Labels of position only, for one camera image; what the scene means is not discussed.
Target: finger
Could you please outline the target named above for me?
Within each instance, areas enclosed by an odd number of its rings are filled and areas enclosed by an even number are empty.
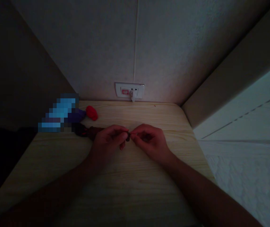
[[[146,151],[148,149],[148,144],[140,139],[136,134],[131,134],[131,139],[137,147],[141,148],[141,150]]]
[[[110,134],[110,133],[115,132],[115,131],[127,132],[128,129],[123,127],[123,126],[120,126],[120,125],[111,125],[111,126],[107,127],[106,129],[104,129],[103,133]]]
[[[120,144],[120,150],[123,150],[124,147],[125,147],[125,141],[122,144]]]
[[[137,133],[142,133],[145,132],[147,134],[155,134],[157,128],[147,125],[147,124],[142,124],[139,125],[137,128],[135,128],[133,131],[131,131],[131,134],[137,134]]]
[[[111,142],[111,146],[118,147],[120,144],[125,142],[126,138],[128,137],[128,134],[126,132],[123,132],[116,136],[114,140]]]
[[[113,130],[112,132],[110,132],[108,135],[110,136],[116,136],[116,135],[119,135],[121,133],[123,133],[124,131],[122,130]]]

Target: wall socket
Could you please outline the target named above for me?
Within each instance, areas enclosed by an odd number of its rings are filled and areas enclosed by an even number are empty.
[[[144,84],[115,83],[117,97],[130,98],[130,91],[133,90],[137,98],[142,98],[144,93]]]

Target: wooden desk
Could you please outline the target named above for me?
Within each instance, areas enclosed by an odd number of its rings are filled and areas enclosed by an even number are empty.
[[[215,181],[182,109],[171,103],[81,101],[98,120],[87,127],[142,123],[163,129],[171,151]],[[74,133],[38,133],[0,188],[0,213],[78,165],[92,142]],[[132,141],[88,184],[55,225],[187,226],[197,223],[191,208],[168,175]]]

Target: wall seam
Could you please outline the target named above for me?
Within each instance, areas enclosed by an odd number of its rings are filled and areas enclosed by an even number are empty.
[[[136,73],[136,47],[137,47],[138,18],[139,18],[139,0],[137,1],[136,30],[135,30],[135,47],[134,47],[133,83],[135,83],[135,73]]]

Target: small dark object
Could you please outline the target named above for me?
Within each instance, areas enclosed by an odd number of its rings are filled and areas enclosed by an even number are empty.
[[[104,128],[96,128],[96,127],[90,127],[87,128],[81,123],[74,123],[73,131],[77,136],[80,137],[89,137],[90,140],[94,141],[96,134],[100,132],[101,130],[104,130]]]
[[[128,142],[129,141],[129,137],[131,136],[131,134],[129,132],[127,132],[128,134],[128,137],[126,138],[126,141]]]

